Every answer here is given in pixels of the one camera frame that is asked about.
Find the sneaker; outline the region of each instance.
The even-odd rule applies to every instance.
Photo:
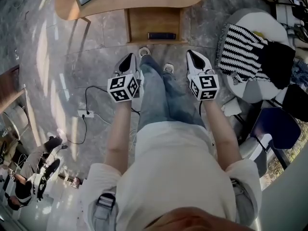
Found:
[[[172,64],[165,64],[164,72],[174,73],[174,66]]]
[[[65,144],[67,142],[67,137],[66,137],[66,134],[63,132],[62,129],[57,129],[57,133],[58,133],[58,136],[62,139],[62,144]]]
[[[151,55],[151,52],[150,52],[150,50],[148,48],[142,47],[142,48],[139,49],[139,53],[138,54],[139,54],[139,57],[142,58],[145,55]]]

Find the striped cushion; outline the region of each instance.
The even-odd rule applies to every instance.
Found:
[[[226,24],[218,44],[218,67],[222,73],[232,76],[238,83],[248,80],[270,81],[261,68],[267,46],[266,39],[243,27]]]

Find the jeans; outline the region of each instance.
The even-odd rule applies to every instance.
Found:
[[[51,153],[52,150],[59,145],[61,145],[62,139],[55,137],[50,138],[45,144],[39,146],[34,152],[32,152],[27,159],[28,163],[24,163],[21,168],[20,175],[25,177],[26,179],[30,178],[34,173],[38,172],[38,169],[41,165],[39,165],[40,159],[43,153]]]
[[[144,75],[144,95],[138,131],[148,124],[162,121],[180,121],[205,128],[189,96],[183,92],[173,74],[163,72],[150,55],[142,57],[140,69]]]

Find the blue chair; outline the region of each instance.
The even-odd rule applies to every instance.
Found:
[[[264,108],[250,133],[251,137],[263,134],[272,136],[273,149],[291,149],[300,136],[301,130],[296,120],[279,107]]]
[[[286,157],[278,150],[291,149],[300,133],[296,120],[282,108],[264,108],[252,128],[250,138],[240,145],[241,155],[254,160],[262,177],[267,171],[267,151],[271,148],[286,169]]]

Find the blue jeans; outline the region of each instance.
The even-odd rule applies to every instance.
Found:
[[[142,57],[140,69],[144,75],[144,95],[138,131],[148,124],[162,121],[180,121],[205,128],[189,96],[181,90],[171,73],[163,72],[149,55]]]

